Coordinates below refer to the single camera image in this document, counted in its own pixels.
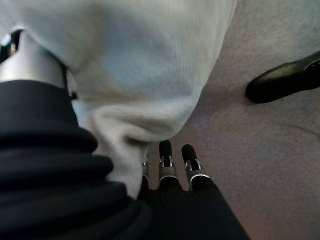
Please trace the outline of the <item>left robot hand black glove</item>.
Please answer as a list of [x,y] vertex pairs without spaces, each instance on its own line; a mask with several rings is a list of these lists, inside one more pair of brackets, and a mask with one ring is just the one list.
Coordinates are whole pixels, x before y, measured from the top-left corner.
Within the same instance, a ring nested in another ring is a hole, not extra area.
[[3,240],[246,240],[248,234],[194,148],[181,154],[182,189],[171,143],[159,143],[159,185],[148,162],[137,198],[107,180],[110,158],[81,128],[65,66],[23,29],[0,45],[0,237]]

